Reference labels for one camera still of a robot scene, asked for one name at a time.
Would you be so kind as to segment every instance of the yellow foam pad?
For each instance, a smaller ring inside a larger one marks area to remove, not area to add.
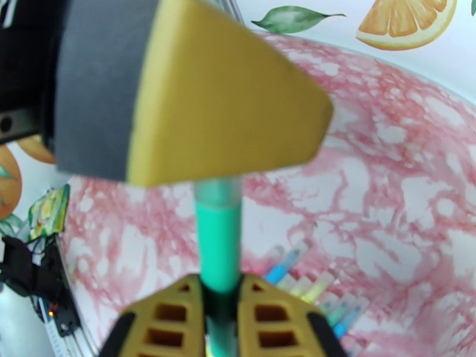
[[[202,0],[161,0],[136,100],[127,177],[142,186],[227,177],[313,158],[329,96]]]

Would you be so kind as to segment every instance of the leaf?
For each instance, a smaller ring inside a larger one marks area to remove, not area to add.
[[[13,231],[12,227],[3,221],[0,221],[0,233],[6,236],[15,236],[15,232]]]
[[[221,6],[220,0],[204,0],[209,2],[211,5],[215,5],[217,8],[222,9],[223,7]]]
[[[271,9],[262,20],[252,20],[251,23],[271,33],[289,34],[308,30],[323,19],[335,16],[345,17],[345,14],[323,14],[307,8],[287,5]]]
[[[5,219],[2,220],[5,223],[8,223],[11,227],[21,228],[23,226],[23,220],[20,219],[15,214],[10,214]]]
[[[13,179],[13,176],[2,165],[0,165],[0,177],[2,177],[3,179]]]

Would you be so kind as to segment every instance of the orange fruit illustration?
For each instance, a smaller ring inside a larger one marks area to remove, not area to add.
[[[46,147],[44,147],[43,143],[41,142],[41,137],[38,135],[21,139],[18,141],[18,145],[26,154],[28,154],[29,157],[32,157],[35,160],[44,162],[46,164],[55,163],[54,156],[48,151]]]
[[[21,195],[21,175],[10,150],[0,146],[0,220],[10,216]]]
[[[380,49],[416,48],[438,38],[455,9],[456,0],[376,0],[356,38]]]

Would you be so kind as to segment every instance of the red marble tablecloth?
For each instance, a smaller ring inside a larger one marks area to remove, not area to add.
[[[243,267],[314,244],[297,273],[341,272],[371,299],[365,357],[476,356],[476,109],[390,65],[264,35],[330,92],[336,114],[306,166],[245,178]],[[97,344],[121,308],[198,270],[191,186],[75,177],[61,248]]]

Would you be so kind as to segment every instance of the gray foam pad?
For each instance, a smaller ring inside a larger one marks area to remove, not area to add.
[[[55,156],[123,181],[142,62],[159,0],[72,0],[59,54]]]

